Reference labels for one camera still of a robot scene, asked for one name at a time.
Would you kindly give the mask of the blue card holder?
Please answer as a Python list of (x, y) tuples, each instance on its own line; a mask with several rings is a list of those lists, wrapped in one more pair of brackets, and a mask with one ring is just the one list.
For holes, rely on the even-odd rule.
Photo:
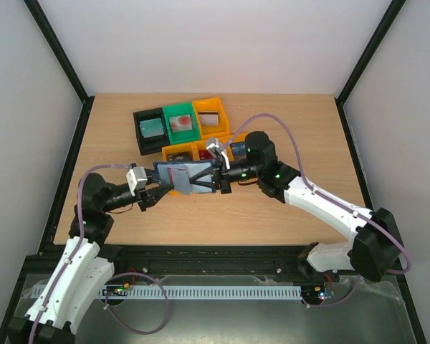
[[(166, 184), (173, 184), (174, 191), (183, 194), (212, 194), (214, 191), (192, 191), (189, 178), (208, 168), (214, 166), (214, 160), (206, 161), (186, 161), (186, 162), (173, 162), (161, 161), (153, 164), (154, 172), (166, 182)], [(212, 176), (205, 176), (199, 179), (200, 181), (212, 181)]]

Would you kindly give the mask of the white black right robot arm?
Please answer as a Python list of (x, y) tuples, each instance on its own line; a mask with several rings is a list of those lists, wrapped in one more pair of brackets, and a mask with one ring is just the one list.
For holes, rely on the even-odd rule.
[(254, 178), (268, 197), (296, 206), (342, 234), (345, 242), (305, 247), (298, 258), (298, 272), (305, 280), (315, 280), (323, 272), (351, 270), (378, 282), (392, 271), (401, 243), (391, 233), (397, 226), (390, 211), (356, 206), (311, 183), (303, 172), (278, 160), (275, 145), (264, 132), (247, 134), (244, 143), (245, 158), (228, 162), (216, 140), (209, 140), (214, 164), (191, 176), (189, 183), (228, 194), (231, 183)]

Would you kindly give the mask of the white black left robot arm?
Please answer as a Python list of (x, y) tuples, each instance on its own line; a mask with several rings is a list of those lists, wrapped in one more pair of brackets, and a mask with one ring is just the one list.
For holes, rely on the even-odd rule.
[(120, 185), (105, 181), (100, 169), (90, 168), (80, 179), (63, 253), (34, 304), (10, 320), (10, 343), (74, 343), (86, 312), (120, 264), (120, 247), (105, 242), (114, 223), (111, 211), (133, 204), (145, 211), (173, 189), (134, 164), (121, 166), (126, 182)]

